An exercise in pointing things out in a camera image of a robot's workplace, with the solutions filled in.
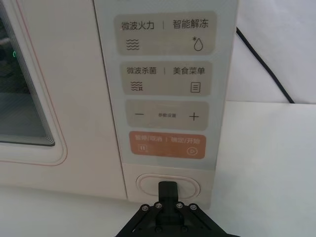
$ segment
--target white appliance body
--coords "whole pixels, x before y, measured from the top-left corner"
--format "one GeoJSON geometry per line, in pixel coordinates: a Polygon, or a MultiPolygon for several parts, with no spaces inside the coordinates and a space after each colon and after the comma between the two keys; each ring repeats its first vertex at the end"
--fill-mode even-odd
{"type": "Polygon", "coordinates": [[[0,184],[208,205],[237,3],[3,0],[0,184]]]}

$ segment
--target white table surface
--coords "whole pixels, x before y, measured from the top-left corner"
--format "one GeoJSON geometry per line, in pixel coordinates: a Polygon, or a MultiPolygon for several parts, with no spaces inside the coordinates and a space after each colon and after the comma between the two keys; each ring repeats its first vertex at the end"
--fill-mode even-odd
{"type": "MultiPolygon", "coordinates": [[[[139,204],[0,187],[1,237],[113,237],[139,204]]],[[[316,106],[228,102],[211,209],[230,234],[316,234],[316,106]]]]}

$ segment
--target start confirm button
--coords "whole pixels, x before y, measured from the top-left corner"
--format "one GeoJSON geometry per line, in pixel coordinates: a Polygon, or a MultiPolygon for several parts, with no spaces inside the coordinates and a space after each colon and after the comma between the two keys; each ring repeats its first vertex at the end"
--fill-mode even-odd
{"type": "Polygon", "coordinates": [[[206,137],[194,134],[132,131],[130,147],[134,154],[144,156],[202,159],[206,137]]]}

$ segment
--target wave icon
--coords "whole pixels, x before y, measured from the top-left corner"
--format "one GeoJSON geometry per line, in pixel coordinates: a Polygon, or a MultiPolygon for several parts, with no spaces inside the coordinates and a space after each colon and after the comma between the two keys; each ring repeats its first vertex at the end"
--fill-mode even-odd
{"type": "Polygon", "coordinates": [[[130,89],[136,91],[143,90],[143,82],[142,81],[131,81],[130,82],[130,89]]]}
{"type": "Polygon", "coordinates": [[[139,39],[127,39],[126,40],[127,50],[139,50],[139,39]]]}

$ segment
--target screw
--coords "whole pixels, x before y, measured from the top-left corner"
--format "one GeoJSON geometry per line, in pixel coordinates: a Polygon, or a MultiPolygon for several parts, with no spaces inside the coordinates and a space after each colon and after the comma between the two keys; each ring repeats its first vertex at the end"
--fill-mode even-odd
{"type": "Polygon", "coordinates": [[[177,203],[176,207],[180,209],[183,207],[183,205],[181,203],[177,203]]]}
{"type": "Polygon", "coordinates": [[[160,209],[160,208],[162,208],[162,204],[161,203],[157,203],[155,207],[160,209]]]}
{"type": "Polygon", "coordinates": [[[182,227],[181,227],[181,231],[182,231],[182,232],[188,232],[188,227],[182,226],[182,227]]]}
{"type": "Polygon", "coordinates": [[[190,206],[190,209],[193,210],[193,211],[195,211],[197,208],[198,207],[196,205],[194,205],[194,204],[190,206]]]}
{"type": "Polygon", "coordinates": [[[159,226],[157,226],[157,227],[155,228],[155,231],[156,231],[156,233],[161,233],[161,232],[162,232],[162,228],[159,227],[159,226]]]}
{"type": "Polygon", "coordinates": [[[143,211],[148,211],[148,209],[149,209],[148,206],[143,206],[143,207],[142,207],[142,210],[143,210],[143,211]]]}

